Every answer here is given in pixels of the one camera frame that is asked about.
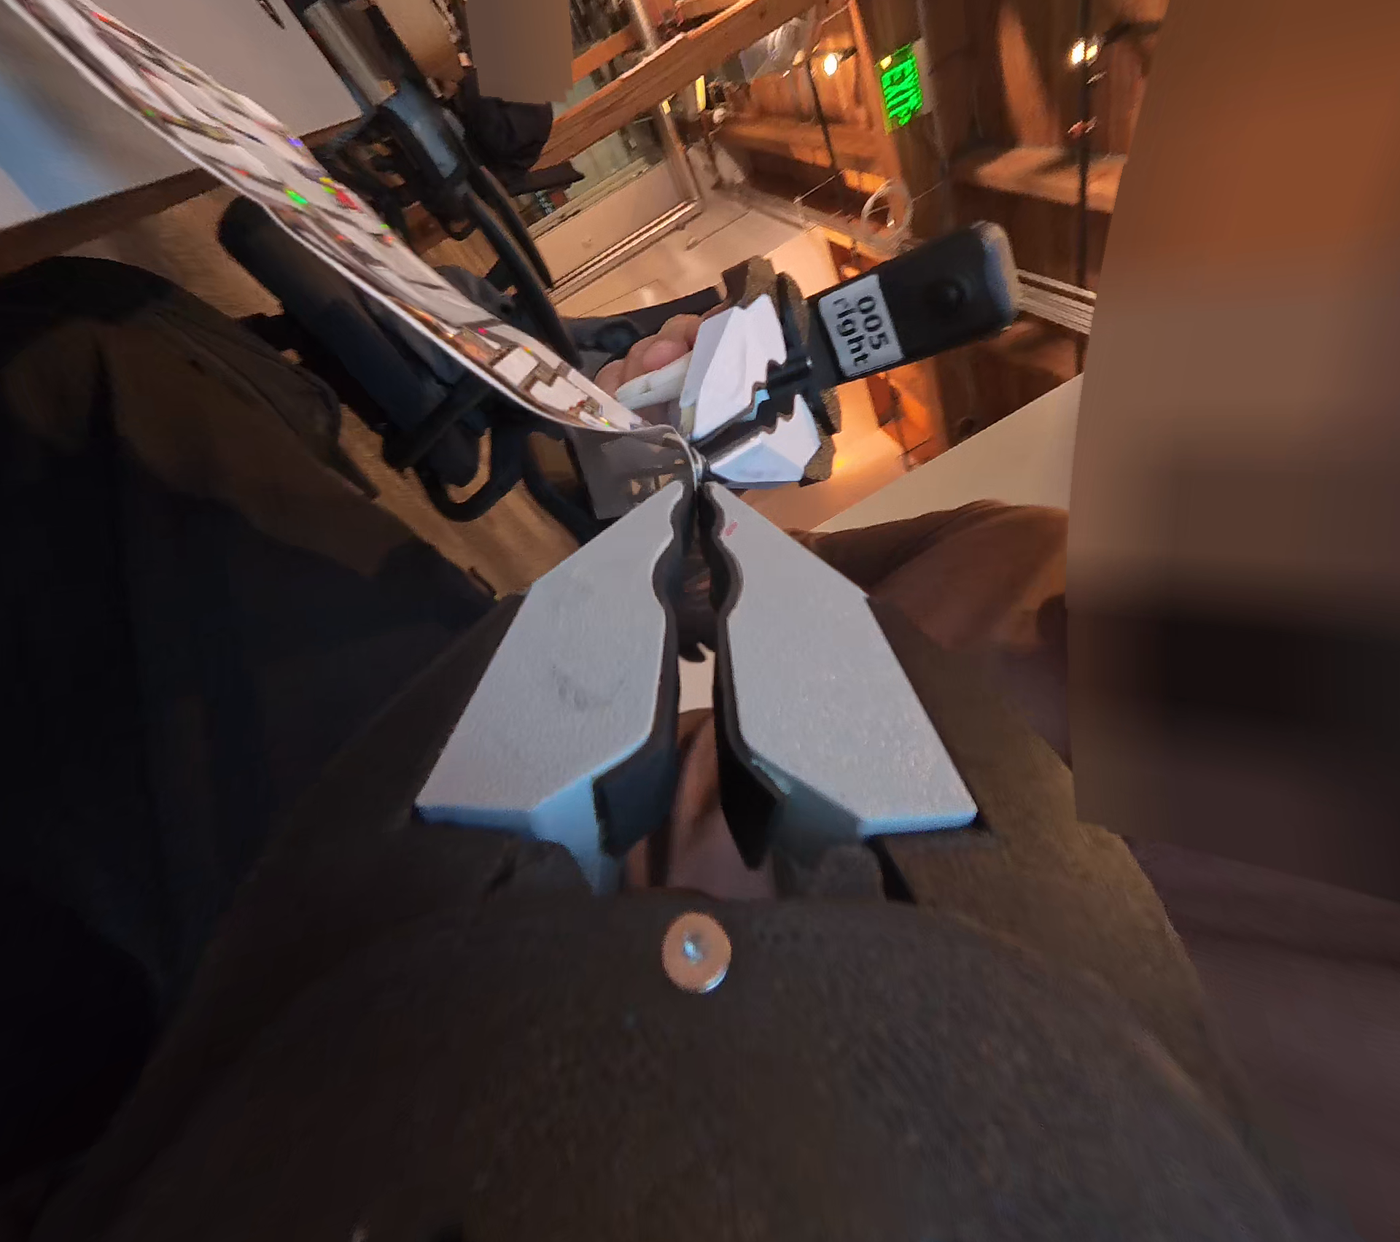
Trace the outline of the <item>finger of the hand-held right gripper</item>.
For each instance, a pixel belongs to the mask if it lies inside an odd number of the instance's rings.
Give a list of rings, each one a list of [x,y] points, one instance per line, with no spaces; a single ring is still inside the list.
[[[771,293],[708,318],[698,334],[680,389],[682,431],[701,443],[753,415],[771,370],[790,355]]]
[[[765,490],[795,484],[825,446],[825,434],[809,405],[794,405],[771,427],[755,427],[739,443],[708,450],[708,475],[733,490]]]

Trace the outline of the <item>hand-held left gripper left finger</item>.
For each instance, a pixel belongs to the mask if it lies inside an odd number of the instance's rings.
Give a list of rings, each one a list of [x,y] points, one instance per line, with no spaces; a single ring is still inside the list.
[[[593,890],[619,887],[679,781],[692,520],[672,481],[529,589],[418,796],[425,820],[562,845]]]

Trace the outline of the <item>green lit sign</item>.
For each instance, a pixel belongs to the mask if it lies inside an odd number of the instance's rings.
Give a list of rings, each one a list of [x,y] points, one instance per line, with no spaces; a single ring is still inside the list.
[[[877,64],[884,129],[908,128],[931,112],[934,96],[928,42],[918,38],[882,57]]]

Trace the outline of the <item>holographic sticker sheet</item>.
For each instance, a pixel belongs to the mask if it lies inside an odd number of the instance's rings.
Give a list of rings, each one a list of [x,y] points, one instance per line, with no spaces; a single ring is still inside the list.
[[[294,243],[384,306],[447,383],[472,379],[480,395],[549,427],[602,443],[603,484],[622,511],[680,481],[696,488],[705,463],[674,431],[645,425],[600,390],[558,348],[466,296],[418,258],[371,207],[338,182],[311,148],[247,96],[125,24],[91,0],[4,0],[63,61],[114,106],[190,163],[254,202],[270,223],[273,256]]]

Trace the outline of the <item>black office chair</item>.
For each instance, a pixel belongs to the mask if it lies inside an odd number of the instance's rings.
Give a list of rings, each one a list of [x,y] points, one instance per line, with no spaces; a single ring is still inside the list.
[[[272,347],[294,350],[358,411],[377,431],[389,466],[416,475],[444,517],[479,520],[523,484],[577,541],[604,529],[562,427],[453,360],[432,364],[429,341],[278,230],[254,201],[235,198],[218,236],[282,309],[250,326]]]
[[[497,256],[489,283],[552,299],[552,272],[515,199],[482,166],[456,116],[427,90],[399,87],[358,122],[322,140],[317,154],[412,250],[482,234]],[[556,352],[580,364],[569,341]]]

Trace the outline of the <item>thick wooden beam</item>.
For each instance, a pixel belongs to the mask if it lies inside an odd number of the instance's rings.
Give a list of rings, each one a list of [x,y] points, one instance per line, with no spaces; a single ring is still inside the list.
[[[561,113],[553,122],[540,160],[548,166],[569,163],[823,1],[742,0],[702,26],[677,35],[634,68]]]

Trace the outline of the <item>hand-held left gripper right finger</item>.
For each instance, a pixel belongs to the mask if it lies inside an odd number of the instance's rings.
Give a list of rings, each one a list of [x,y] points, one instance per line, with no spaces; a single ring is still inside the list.
[[[721,806],[750,867],[979,815],[867,593],[708,482]]]

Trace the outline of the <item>person's right hand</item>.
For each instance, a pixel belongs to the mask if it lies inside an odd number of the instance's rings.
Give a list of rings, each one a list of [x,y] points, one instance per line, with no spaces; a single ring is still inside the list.
[[[702,313],[677,313],[669,318],[657,334],[637,341],[625,357],[604,364],[594,377],[597,385],[602,390],[619,398],[625,383],[669,369],[689,357],[704,322],[724,313],[725,309],[725,306],[715,306]]]

